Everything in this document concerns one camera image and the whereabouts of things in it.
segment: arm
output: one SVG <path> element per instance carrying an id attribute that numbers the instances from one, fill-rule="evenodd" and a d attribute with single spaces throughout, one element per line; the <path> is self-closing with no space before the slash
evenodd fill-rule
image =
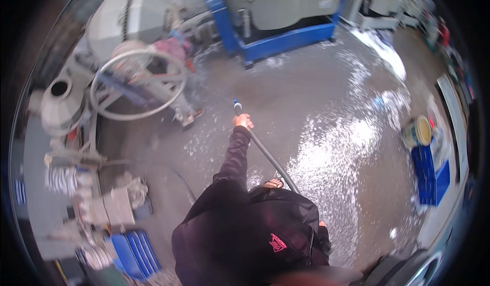
<path id="1" fill-rule="evenodd" d="M 193 204 L 183 223 L 211 209 L 248 202 L 247 149 L 251 135 L 246 126 L 253 127 L 249 117 L 242 114 L 233 119 L 235 129 L 230 136 L 224 163 L 219 173 L 214 175 L 213 183 Z"/>
<path id="2" fill-rule="evenodd" d="M 226 150 L 223 165 L 213 177 L 213 183 L 228 180 L 239 184 L 247 191 L 247 149 L 250 132 L 241 125 L 236 126 L 230 136 L 230 146 Z"/>
<path id="3" fill-rule="evenodd" d="M 322 244 L 323 252 L 327 256 L 327 260 L 330 256 L 332 243 L 328 239 L 328 230 L 325 222 L 320 221 L 318 226 L 318 239 L 320 239 L 320 244 Z"/>

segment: pink logo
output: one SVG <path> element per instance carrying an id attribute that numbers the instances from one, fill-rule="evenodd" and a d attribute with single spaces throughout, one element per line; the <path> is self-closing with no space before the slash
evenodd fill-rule
<path id="1" fill-rule="evenodd" d="M 284 250 L 284 249 L 287 248 L 287 246 L 284 243 L 284 241 L 280 240 L 279 237 L 277 237 L 276 235 L 274 235 L 272 233 L 271 233 L 271 235 L 273 236 L 273 240 L 272 241 L 269 241 L 269 243 L 273 247 L 274 253 L 279 252 L 279 251 Z"/>

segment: blue plastic crate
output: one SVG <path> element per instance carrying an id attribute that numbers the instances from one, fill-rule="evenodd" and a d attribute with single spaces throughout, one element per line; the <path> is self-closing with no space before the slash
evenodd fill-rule
<path id="1" fill-rule="evenodd" d="M 114 265 L 130 278 L 144 282 L 162 269 L 145 231 L 113 234 L 109 240 L 118 255 Z"/>
<path id="2" fill-rule="evenodd" d="M 415 147 L 411 155 L 418 179 L 419 202 L 438 206 L 451 181 L 449 161 L 447 160 L 436 173 L 430 146 Z"/>

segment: blue stand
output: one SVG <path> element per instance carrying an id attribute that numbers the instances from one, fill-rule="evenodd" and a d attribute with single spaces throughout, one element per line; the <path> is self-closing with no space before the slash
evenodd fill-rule
<path id="1" fill-rule="evenodd" d="M 217 30 L 223 41 L 226 52 L 233 55 L 242 52 L 247 69 L 253 66 L 254 60 L 263 59 L 293 48 L 330 39 L 334 41 L 333 32 L 339 22 L 339 12 L 344 0 L 340 0 L 339 8 L 330 17 L 330 23 L 317 24 L 282 34 L 274 35 L 256 42 L 245 44 L 240 35 L 235 32 L 229 18 L 228 8 L 224 0 L 204 0 L 213 15 Z"/>

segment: person's left hand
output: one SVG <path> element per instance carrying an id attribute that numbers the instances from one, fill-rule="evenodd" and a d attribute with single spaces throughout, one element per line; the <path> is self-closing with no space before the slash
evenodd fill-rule
<path id="1" fill-rule="evenodd" d="M 244 126 L 245 128 L 253 128 L 252 121 L 250 120 L 250 115 L 249 114 L 241 114 L 240 116 L 235 116 L 233 118 L 233 124 L 235 126 Z"/>

